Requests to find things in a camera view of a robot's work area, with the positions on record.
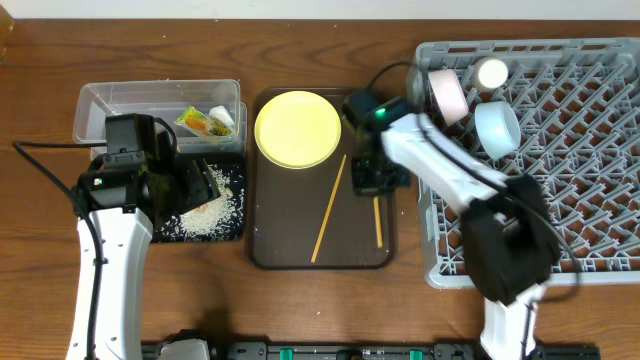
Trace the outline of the green snack wrapper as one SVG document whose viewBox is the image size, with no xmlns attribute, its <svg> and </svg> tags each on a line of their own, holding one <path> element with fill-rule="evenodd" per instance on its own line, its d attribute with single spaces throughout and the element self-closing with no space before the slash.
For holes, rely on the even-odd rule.
<svg viewBox="0 0 640 360">
<path fill-rule="evenodd" d="M 201 112 L 193 106 L 186 108 L 185 111 L 175 120 L 175 124 L 187 129 L 198 137 L 206 138 L 230 136 L 233 130 L 228 130 L 219 121 L 210 118 L 209 112 Z"/>
</svg>

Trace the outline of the yellow plate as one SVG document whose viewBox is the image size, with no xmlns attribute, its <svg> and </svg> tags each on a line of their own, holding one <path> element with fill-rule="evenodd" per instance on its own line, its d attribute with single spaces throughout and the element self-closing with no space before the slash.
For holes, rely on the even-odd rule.
<svg viewBox="0 0 640 360">
<path fill-rule="evenodd" d="M 261 153 L 287 169 L 306 169 L 328 159 L 337 148 L 342 125 L 335 107 L 310 91 L 288 91 L 260 109 L 254 138 Z"/>
</svg>

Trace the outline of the light blue bowl with rice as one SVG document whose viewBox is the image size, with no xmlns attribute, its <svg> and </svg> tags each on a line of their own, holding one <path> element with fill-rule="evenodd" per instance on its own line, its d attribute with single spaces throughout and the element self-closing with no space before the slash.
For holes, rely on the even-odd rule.
<svg viewBox="0 0 640 360">
<path fill-rule="evenodd" d="M 519 148 L 521 131 L 518 119 L 507 102 L 478 104 L 474 122 L 480 143 L 491 159 L 498 160 Z"/>
</svg>

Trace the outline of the pale green cup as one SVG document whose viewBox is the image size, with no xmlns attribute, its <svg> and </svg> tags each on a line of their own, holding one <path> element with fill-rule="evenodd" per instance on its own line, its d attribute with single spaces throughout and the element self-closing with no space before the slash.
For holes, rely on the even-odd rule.
<svg viewBox="0 0 640 360">
<path fill-rule="evenodd" d="M 490 91 L 501 87 L 508 76 L 505 62 L 496 57 L 485 57 L 474 64 L 471 83 L 479 91 Z"/>
</svg>

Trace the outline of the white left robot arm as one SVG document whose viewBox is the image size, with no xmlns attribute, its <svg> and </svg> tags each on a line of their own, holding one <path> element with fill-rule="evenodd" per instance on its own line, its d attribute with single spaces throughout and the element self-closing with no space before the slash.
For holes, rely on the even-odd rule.
<svg viewBox="0 0 640 360">
<path fill-rule="evenodd" d="M 103 154 L 72 190 L 80 275 L 69 359 L 139 359 L 144 264 L 154 231 L 219 197 L 204 159 Z"/>
</svg>

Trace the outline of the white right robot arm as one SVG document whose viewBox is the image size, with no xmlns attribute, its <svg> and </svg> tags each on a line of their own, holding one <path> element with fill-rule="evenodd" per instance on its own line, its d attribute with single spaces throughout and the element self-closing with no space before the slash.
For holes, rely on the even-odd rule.
<svg viewBox="0 0 640 360">
<path fill-rule="evenodd" d="M 446 138 L 401 97 L 381 103 L 362 91 L 341 107 L 363 146 L 352 162 L 356 194 L 393 192 L 414 174 L 459 221 L 464 268 L 484 297 L 480 345 L 491 359 L 526 359 L 536 347 L 535 317 L 560 240 L 539 184 L 507 176 Z"/>
</svg>

